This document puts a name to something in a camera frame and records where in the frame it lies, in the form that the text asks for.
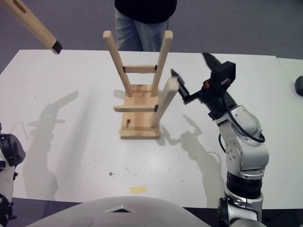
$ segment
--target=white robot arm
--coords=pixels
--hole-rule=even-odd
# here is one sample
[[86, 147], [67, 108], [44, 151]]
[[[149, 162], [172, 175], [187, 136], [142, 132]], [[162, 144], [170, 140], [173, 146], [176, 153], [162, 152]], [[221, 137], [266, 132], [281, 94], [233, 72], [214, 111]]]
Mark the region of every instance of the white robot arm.
[[0, 227], [5, 227], [13, 216], [13, 182], [18, 175], [16, 166], [23, 162], [25, 152], [12, 134], [1, 134], [0, 123]]
[[203, 53], [211, 69], [211, 78], [203, 83], [200, 91], [190, 95], [181, 76], [177, 77], [185, 104], [199, 99], [210, 110], [209, 116], [219, 127], [219, 143], [226, 153], [227, 182], [225, 197], [219, 201], [219, 219], [223, 227], [235, 226], [239, 219], [262, 221], [262, 178], [269, 161], [269, 154], [258, 119], [245, 107], [237, 105], [227, 93], [236, 78], [236, 65], [221, 64], [214, 56]]

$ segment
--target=gray floor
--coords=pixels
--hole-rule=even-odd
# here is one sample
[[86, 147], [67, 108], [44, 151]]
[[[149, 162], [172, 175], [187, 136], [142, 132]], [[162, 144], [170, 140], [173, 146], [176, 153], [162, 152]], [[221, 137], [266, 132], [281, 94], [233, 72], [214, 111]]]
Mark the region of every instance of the gray floor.
[[[106, 50], [114, 0], [24, 0], [64, 49]], [[303, 59], [303, 0], [178, 0], [173, 52]], [[44, 49], [0, 6], [0, 72], [19, 49]]]

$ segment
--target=wooden plank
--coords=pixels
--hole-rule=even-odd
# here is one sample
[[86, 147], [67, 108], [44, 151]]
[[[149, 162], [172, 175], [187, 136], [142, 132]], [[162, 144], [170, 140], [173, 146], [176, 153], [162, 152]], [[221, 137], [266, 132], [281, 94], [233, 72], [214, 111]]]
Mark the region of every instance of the wooden plank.
[[131, 84], [129, 82], [127, 74], [123, 70], [123, 63], [122, 63], [120, 54], [118, 52], [118, 48], [117, 48], [117, 45], [115, 43], [112, 32], [111, 31], [105, 31], [103, 33], [103, 38], [104, 38], [104, 40], [106, 41], [106, 43], [108, 45], [110, 55], [112, 56], [115, 67], [118, 71], [118, 74], [119, 74], [119, 76], [121, 78], [121, 81], [123, 83], [123, 86], [125, 88], [125, 91], [126, 91], [126, 93], [129, 97], [132, 97], [133, 96], [133, 91], [132, 91], [132, 88], [131, 88]]
[[126, 73], [155, 73], [155, 65], [124, 65]]
[[179, 83], [177, 78], [169, 78], [166, 82], [164, 90], [161, 92], [159, 107], [151, 117], [151, 126], [156, 127], [159, 125], [159, 121], [165, 113], [167, 107], [171, 103], [172, 99], [179, 90]]
[[[159, 96], [151, 97], [151, 85], [131, 85], [133, 97], [125, 96], [124, 105], [157, 105]], [[123, 113], [120, 137], [122, 139], [157, 139], [159, 125], [151, 127], [152, 112]]]
[[159, 59], [158, 59], [158, 67], [157, 67], [157, 71], [155, 73], [155, 76], [153, 78], [153, 82], [152, 82], [152, 86], [151, 86], [151, 96], [157, 96], [158, 95], [158, 86], [159, 86], [159, 82], [161, 79], [161, 75], [163, 72], [163, 68], [165, 65], [165, 61], [167, 58], [167, 55], [169, 53], [169, 49], [171, 46], [171, 42], [173, 39], [173, 33], [172, 31], [165, 31], [163, 40], [162, 40], [162, 46], [161, 46], [161, 50], [160, 50], [160, 54], [159, 54]]
[[155, 105], [116, 105], [114, 110], [116, 112], [155, 112]]
[[61, 44], [21, 0], [0, 0], [0, 3], [47, 49], [60, 53]]

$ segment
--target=black tip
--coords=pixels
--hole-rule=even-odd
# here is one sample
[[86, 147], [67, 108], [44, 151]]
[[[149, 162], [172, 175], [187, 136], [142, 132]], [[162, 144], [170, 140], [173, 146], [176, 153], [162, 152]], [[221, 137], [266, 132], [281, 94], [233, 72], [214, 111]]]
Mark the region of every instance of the black tip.
[[61, 50], [62, 50], [62, 45], [58, 42], [58, 40], [55, 42], [55, 44], [53, 45], [52, 49], [57, 53], [60, 54]]
[[221, 63], [210, 53], [203, 52], [202, 54], [207, 66], [210, 68], [211, 71], [213, 71], [214, 68], [218, 65], [221, 65]]
[[175, 77], [175, 76], [178, 75], [173, 69], [171, 69], [170, 72], [171, 72], [171, 76], [172, 76], [172, 77]]

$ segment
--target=wooden stool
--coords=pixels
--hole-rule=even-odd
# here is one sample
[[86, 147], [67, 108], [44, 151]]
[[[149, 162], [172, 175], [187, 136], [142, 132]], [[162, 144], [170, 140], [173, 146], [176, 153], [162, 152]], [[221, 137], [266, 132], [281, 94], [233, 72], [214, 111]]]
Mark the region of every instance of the wooden stool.
[[[116, 112], [123, 112], [120, 137], [122, 139], [159, 138], [159, 121], [179, 90], [177, 78], [170, 78], [159, 96], [158, 85], [173, 33], [165, 32], [157, 65], [124, 65], [111, 31], [105, 31], [103, 38], [125, 88], [124, 105], [114, 106]], [[131, 85], [127, 73], [155, 73], [155, 76], [151, 85]]]

